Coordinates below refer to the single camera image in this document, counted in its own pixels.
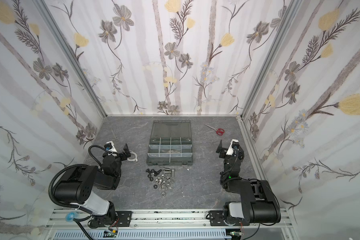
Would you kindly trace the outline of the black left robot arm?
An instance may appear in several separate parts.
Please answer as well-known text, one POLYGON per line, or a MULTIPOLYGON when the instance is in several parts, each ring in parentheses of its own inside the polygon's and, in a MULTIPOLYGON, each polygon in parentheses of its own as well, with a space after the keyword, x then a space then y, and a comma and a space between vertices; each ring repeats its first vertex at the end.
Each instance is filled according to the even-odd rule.
POLYGON ((95 146, 90 146, 88 153, 97 165, 75 164, 62 169, 49 184, 49 197, 55 205, 89 214, 89 228, 128 227, 132 213, 117 212, 115 205, 98 196, 93 188, 116 190, 122 176, 122 162, 131 157, 131 151, 128 145, 124 145, 123 151, 119 153, 113 142, 96 147, 104 152, 103 160, 99 161, 94 156, 92 149, 95 146))

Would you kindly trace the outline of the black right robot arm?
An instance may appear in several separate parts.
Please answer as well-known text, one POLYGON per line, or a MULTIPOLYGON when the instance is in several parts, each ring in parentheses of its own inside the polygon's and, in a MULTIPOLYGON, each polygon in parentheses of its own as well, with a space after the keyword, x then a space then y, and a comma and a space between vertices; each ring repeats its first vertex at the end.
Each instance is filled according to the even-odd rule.
POLYGON ((245 153, 238 140, 231 140, 228 148, 219 143, 216 153, 223 159, 220 185, 228 193, 238 194, 239 202, 226 202, 221 211, 209 211, 206 219, 212 227, 272 226, 281 221, 281 207, 269 182, 240 177, 240 167, 245 153))

